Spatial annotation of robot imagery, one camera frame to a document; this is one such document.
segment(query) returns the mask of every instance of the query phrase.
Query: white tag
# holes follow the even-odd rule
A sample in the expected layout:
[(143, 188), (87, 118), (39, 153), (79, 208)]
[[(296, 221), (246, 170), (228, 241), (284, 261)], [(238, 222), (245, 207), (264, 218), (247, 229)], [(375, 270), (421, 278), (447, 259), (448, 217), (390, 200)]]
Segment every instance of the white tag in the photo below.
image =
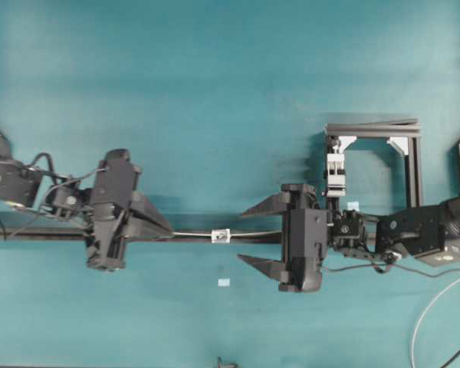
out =
[(229, 243), (230, 242), (230, 229), (220, 228), (212, 230), (212, 243)]
[(348, 211), (352, 211), (352, 210), (356, 210), (356, 211), (360, 211), (360, 203), (359, 202), (348, 202), (347, 203), (347, 210)]
[(230, 286), (230, 279), (229, 278), (219, 278), (218, 279), (218, 287), (219, 288), (228, 288)]

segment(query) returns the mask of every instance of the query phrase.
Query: white cable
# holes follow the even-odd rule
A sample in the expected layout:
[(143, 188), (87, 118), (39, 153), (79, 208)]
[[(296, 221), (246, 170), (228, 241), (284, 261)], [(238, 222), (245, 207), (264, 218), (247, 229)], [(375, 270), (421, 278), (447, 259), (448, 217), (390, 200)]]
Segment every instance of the white cable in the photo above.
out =
[(415, 354), (414, 354), (414, 347), (416, 345), (416, 338), (417, 338), (417, 333), (419, 332), (419, 327), (421, 326), (421, 323), (422, 321), (424, 320), (424, 318), (426, 317), (428, 311), (432, 308), (432, 306), (434, 305), (434, 303), (444, 294), (446, 293), (448, 290), (450, 290), (451, 288), (453, 288), (456, 284), (459, 284), (460, 283), (460, 278), (458, 278), (457, 280), (453, 281), (450, 285), (448, 285), (447, 287), (445, 287), (443, 290), (441, 290), (428, 304), (428, 306), (424, 309), (424, 311), (421, 313), (421, 316), (419, 317), (419, 319), (417, 320), (417, 323), (416, 323), (416, 326), (414, 327), (414, 332), (412, 333), (412, 339), (411, 339), (411, 347), (410, 347), (410, 350), (411, 350), (411, 367), (412, 368), (416, 368), (416, 360), (415, 360)]
[(212, 237), (211, 234), (202, 234), (198, 232), (173, 232), (173, 234), (176, 236), (209, 236), (210, 238)]
[[(281, 230), (275, 232), (236, 232), (232, 233), (232, 237), (236, 236), (264, 236), (264, 235), (273, 235), (280, 234)], [(211, 238), (211, 233), (200, 233), (200, 232), (173, 232), (176, 236), (209, 236)]]

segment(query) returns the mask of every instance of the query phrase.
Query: metal frame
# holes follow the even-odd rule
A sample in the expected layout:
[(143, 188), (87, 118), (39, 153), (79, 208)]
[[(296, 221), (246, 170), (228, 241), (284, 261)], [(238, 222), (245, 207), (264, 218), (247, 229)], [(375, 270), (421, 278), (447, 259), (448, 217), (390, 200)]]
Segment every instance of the metal frame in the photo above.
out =
[[(329, 154), (343, 154), (346, 148), (358, 138), (387, 139), (386, 142), (404, 158), (407, 207), (422, 205), (421, 129), (417, 119), (355, 125), (327, 124), (325, 133), (326, 153)], [(328, 196), (326, 199), (328, 209), (338, 210), (339, 198), (335, 195)]]

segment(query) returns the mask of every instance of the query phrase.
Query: teal table surface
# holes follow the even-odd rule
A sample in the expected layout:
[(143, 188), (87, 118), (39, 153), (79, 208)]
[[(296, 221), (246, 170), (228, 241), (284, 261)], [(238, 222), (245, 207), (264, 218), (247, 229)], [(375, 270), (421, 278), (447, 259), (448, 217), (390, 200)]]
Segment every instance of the teal table surface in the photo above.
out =
[[(47, 151), (80, 175), (126, 147), (177, 228), (277, 229), (238, 215), (282, 183), (324, 189), (324, 124), (404, 117), (422, 125), (425, 203), (456, 196), (460, 0), (0, 0), (14, 157)], [(351, 146), (347, 175), (344, 203), (403, 207), (403, 162), (384, 142)], [(0, 241), (0, 364), (407, 367), (416, 318), (458, 277), (361, 269), (283, 294), (238, 253), (280, 257), (278, 245), (134, 243), (126, 270), (104, 274), (80, 242)], [(426, 318), (418, 367), (459, 347), (460, 285)]]

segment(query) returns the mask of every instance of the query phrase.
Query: robotic arm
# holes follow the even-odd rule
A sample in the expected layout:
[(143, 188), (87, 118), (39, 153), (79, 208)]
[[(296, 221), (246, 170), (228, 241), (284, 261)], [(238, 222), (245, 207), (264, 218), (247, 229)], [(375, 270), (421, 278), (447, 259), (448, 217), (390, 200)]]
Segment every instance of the robotic arm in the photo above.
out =
[[(50, 158), (45, 153), (40, 155)], [(43, 177), (50, 176), (54, 185), (36, 213), (58, 221), (79, 218), (86, 224), (84, 240), (89, 268), (124, 268), (130, 240), (173, 236), (172, 226), (147, 197), (137, 192), (141, 168), (130, 162), (128, 150), (108, 152), (95, 173), (94, 187), (80, 189), (82, 178), (60, 176), (52, 165), (47, 171), (12, 159), (8, 141), (0, 135), (0, 199), (16, 209), (31, 210)]]
[[(358, 138), (385, 138), (406, 164), (407, 209), (387, 216), (340, 211), (346, 193), (345, 149)], [(287, 184), (243, 214), (282, 215), (280, 261), (239, 255), (280, 282), (280, 291), (318, 291), (327, 248), (345, 257), (370, 261), (376, 271), (409, 255), (433, 267), (460, 261), (460, 196), (439, 205), (422, 205), (419, 126), (415, 120), (328, 126), (326, 128), (326, 208), (319, 209), (315, 188)], [(376, 225), (368, 236), (367, 224)]]

